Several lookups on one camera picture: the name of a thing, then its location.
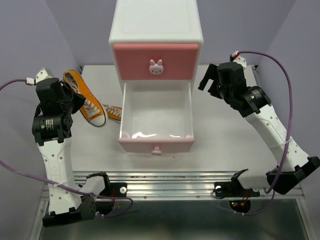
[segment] pink drawer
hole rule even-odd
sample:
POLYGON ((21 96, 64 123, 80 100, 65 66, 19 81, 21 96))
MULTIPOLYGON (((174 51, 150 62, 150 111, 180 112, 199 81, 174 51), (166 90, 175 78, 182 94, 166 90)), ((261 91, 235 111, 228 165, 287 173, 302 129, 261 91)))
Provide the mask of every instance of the pink drawer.
POLYGON ((192 80, 200 46, 197 43, 115 43, 113 51, 122 80, 192 80), (162 64, 159 71, 150 66, 162 64))

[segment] wall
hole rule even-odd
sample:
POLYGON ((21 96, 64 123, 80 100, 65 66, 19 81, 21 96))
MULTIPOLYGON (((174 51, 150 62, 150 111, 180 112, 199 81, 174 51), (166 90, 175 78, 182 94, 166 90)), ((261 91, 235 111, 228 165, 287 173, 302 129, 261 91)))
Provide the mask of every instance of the wall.
MULTIPOLYGON (((287 69, 293 88, 292 136, 310 155, 320 157, 320 1, 297 0, 267 53, 287 69)), ((284 125, 288 124, 288 86, 271 60, 258 67, 262 87, 284 125)), ((303 192, 320 239, 320 169, 302 182, 303 192)))
MULTIPOLYGON (((80 65, 113 64, 108 39, 116 0, 46 0, 80 65)), ((197 0, 204 46, 201 64, 236 50, 265 52, 295 0, 197 0)), ((248 61, 258 64, 259 56, 248 61)))
MULTIPOLYGON (((78 68, 44 0, 2 0, 0 32, 0 85, 15 78, 34 78, 42 67, 59 78, 66 69, 78 68)), ((0 102, 0 159, 19 170, 45 176, 31 133, 39 102, 35 88, 12 84, 1 91, 0 102)), ((1 240, 29 239, 42 186, 0 167, 1 240)))

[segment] rabbit-shaped knob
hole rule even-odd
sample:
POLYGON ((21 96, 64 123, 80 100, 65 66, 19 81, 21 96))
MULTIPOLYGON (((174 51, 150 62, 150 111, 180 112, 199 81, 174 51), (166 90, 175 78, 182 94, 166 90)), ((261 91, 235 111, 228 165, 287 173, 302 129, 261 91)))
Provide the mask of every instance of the rabbit-shaped knob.
POLYGON ((159 75, 164 72, 164 66, 162 65, 162 60, 160 59, 158 63, 155 63, 153 59, 150 60, 150 73, 154 75, 159 75))

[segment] orange sneaker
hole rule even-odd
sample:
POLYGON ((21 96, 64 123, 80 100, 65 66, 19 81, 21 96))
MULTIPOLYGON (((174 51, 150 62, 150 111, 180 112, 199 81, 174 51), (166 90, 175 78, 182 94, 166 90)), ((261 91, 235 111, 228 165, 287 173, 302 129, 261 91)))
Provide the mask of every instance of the orange sneaker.
POLYGON ((108 114, 108 118, 116 121, 117 123, 121 122, 122 116, 122 108, 118 106, 110 106, 106 104, 102 104, 104 110, 108 114))
POLYGON ((95 127, 103 127, 107 123, 107 111, 89 90, 85 81, 75 70, 68 70, 63 73, 63 81, 70 84, 72 89, 82 94, 86 99, 80 112, 84 118, 95 127))

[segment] open drawer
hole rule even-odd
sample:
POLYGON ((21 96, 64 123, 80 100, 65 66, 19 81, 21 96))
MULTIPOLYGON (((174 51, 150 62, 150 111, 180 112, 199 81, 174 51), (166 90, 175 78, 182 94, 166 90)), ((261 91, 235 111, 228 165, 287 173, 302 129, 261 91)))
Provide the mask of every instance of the open drawer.
POLYGON ((195 142, 190 83, 126 81, 118 141, 127 152, 188 152, 195 142))

